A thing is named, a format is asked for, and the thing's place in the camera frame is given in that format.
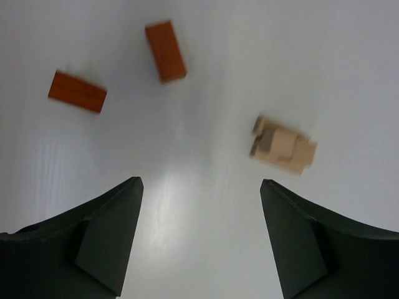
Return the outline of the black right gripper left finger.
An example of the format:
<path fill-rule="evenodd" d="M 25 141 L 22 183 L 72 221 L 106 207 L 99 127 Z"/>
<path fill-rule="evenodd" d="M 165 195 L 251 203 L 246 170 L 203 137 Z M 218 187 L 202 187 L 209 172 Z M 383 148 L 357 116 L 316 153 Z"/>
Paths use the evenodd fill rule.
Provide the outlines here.
<path fill-rule="evenodd" d="M 143 182 L 19 231 L 1 233 L 1 298 L 117 298 L 132 250 Z"/>

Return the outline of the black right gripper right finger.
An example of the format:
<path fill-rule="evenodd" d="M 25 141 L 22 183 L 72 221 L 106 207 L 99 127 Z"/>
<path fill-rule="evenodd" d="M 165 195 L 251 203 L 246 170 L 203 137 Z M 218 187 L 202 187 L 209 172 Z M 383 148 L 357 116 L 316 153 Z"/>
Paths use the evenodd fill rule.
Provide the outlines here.
<path fill-rule="evenodd" d="M 284 298 L 398 298 L 398 233 L 262 182 L 261 201 Z"/>

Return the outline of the light long wood block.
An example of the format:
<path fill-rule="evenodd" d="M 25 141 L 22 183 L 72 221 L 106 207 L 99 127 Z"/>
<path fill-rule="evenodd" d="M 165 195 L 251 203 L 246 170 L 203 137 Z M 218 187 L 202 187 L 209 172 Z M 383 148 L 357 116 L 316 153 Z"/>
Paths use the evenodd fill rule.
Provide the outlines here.
<path fill-rule="evenodd" d="M 317 143 L 299 138 L 294 147 L 291 160 L 283 161 L 261 151 L 259 149 L 259 141 L 256 140 L 252 146 L 250 156 L 284 171 L 301 175 L 305 168 L 311 167 L 316 149 Z"/>
<path fill-rule="evenodd" d="M 254 156 L 256 154 L 256 151 L 258 150 L 259 144 L 261 143 L 264 135 L 270 135 L 271 132 L 274 132 L 277 129 L 297 134 L 299 138 L 310 141 L 310 136 L 303 131 L 279 123 L 278 121 L 270 119 L 264 115 L 259 115 L 252 129 L 252 134 L 255 136 L 255 140 L 250 151 L 250 156 Z"/>

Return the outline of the light wood cube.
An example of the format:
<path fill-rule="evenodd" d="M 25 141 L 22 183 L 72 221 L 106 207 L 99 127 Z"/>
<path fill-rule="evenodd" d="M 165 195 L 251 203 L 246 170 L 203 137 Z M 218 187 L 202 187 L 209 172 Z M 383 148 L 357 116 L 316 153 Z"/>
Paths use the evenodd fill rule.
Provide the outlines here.
<path fill-rule="evenodd" d="M 252 129 L 255 136 L 250 155 L 254 156 L 258 151 L 270 152 L 272 137 L 275 132 L 273 126 L 267 126 L 265 119 L 258 118 Z"/>
<path fill-rule="evenodd" d="M 297 137 L 297 134 L 277 129 L 273 134 L 271 148 L 268 154 L 276 159 L 292 159 Z"/>

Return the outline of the dark brown wood cube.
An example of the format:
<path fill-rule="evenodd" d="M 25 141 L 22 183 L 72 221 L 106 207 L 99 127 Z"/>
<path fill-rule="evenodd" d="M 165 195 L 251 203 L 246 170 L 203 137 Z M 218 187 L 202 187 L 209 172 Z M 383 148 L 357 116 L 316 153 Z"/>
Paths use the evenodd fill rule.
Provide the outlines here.
<path fill-rule="evenodd" d="M 48 97 L 93 113 L 102 111 L 107 90 L 79 77 L 56 70 Z"/>

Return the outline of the dark brown arch block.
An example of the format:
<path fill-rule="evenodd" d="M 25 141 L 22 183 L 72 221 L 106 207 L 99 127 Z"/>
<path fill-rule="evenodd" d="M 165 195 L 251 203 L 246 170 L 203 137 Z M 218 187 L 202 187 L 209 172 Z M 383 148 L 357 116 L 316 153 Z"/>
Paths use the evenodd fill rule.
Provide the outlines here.
<path fill-rule="evenodd" d="M 156 69 L 162 84 L 186 77 L 187 69 L 171 21 L 158 22 L 145 27 Z"/>

